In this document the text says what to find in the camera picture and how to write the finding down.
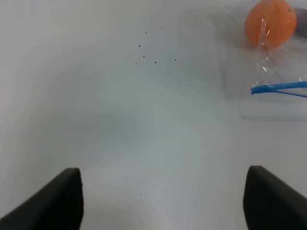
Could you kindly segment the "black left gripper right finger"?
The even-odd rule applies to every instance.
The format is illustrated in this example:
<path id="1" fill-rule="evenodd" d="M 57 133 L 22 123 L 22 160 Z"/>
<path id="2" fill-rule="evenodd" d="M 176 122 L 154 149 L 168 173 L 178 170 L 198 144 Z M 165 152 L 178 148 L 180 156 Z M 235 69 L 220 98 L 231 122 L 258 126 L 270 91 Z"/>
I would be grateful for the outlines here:
<path id="1" fill-rule="evenodd" d="M 248 169 L 243 210 L 249 230 L 307 228 L 307 198 L 262 166 Z"/>

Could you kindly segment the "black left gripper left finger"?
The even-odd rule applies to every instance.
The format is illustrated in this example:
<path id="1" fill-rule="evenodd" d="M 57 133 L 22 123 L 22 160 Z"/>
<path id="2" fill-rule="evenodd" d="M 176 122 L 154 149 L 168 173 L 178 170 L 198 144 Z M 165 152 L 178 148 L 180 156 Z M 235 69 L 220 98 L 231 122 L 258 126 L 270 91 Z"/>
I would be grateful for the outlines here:
<path id="1" fill-rule="evenodd" d="M 0 219 L 2 230 L 79 230 L 84 215 L 79 168 L 67 168 Z"/>

